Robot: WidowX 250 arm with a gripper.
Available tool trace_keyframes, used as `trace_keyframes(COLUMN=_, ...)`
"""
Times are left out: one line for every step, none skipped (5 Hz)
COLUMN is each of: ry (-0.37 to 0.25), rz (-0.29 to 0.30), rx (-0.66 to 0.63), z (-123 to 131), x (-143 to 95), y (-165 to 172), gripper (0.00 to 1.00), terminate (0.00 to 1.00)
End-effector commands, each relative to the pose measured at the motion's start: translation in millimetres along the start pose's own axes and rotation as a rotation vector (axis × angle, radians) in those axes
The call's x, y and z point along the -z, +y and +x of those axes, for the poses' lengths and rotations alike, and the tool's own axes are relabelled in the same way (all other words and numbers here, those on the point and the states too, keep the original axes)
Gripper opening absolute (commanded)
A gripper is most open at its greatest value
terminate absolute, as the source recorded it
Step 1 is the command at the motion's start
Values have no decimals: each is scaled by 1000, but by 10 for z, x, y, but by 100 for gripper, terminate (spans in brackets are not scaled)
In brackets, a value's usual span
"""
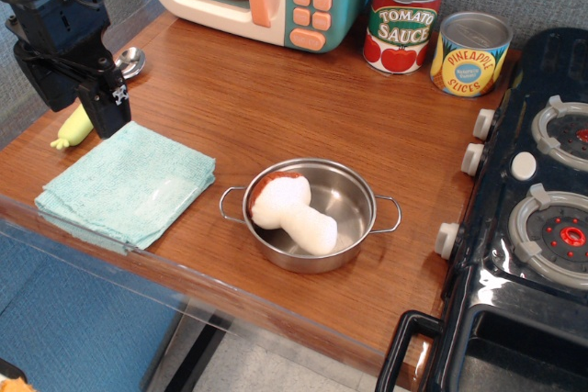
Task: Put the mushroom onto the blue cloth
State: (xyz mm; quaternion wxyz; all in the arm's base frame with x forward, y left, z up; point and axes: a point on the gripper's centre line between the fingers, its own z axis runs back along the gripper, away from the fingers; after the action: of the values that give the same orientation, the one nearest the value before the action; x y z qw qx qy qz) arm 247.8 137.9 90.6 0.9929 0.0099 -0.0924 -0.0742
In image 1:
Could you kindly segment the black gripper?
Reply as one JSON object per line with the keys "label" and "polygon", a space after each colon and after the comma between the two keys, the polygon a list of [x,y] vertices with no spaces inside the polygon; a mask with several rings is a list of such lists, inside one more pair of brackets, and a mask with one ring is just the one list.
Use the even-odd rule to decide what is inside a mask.
{"label": "black gripper", "polygon": [[129,91],[103,43],[105,0],[5,0],[17,62],[53,111],[80,100],[101,139],[131,120]]}

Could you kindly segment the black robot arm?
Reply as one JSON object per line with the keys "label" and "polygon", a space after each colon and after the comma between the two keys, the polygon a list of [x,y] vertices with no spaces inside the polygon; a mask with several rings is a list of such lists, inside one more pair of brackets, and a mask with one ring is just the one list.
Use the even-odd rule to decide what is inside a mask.
{"label": "black robot arm", "polygon": [[43,102],[61,111],[80,100],[98,136],[131,120],[126,81],[103,37],[105,0],[2,0],[13,14],[17,63]]}

